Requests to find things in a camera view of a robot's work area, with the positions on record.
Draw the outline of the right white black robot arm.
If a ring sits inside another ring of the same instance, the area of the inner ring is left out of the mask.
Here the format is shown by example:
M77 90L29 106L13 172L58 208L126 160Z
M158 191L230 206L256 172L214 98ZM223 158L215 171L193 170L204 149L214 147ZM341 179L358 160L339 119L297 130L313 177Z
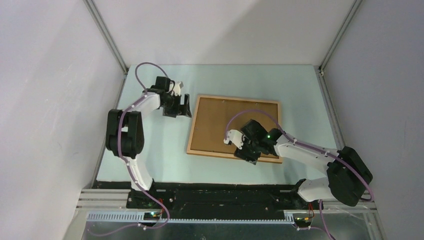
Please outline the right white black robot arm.
M223 142L235 146L236 158L253 165L261 155L273 155L298 161L322 173L321 178L303 178L296 183L290 201L297 209L318 200L337 200L354 207L359 201L365 201L363 194L374 178L351 147L338 150L317 146L300 141L279 127L267 131L253 119L239 130L227 130Z

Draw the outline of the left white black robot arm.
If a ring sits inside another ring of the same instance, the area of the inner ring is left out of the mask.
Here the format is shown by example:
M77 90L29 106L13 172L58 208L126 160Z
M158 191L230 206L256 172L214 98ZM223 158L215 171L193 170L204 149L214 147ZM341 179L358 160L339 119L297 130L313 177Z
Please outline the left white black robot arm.
M107 115L105 147L124 161L132 188L142 191L138 201L145 208L156 206L158 194L150 190L154 179L146 165L137 160L145 145L143 119L158 109L165 117L192 117L190 95L182 94L183 87L181 81L158 76L134 103L125 109L111 109Z

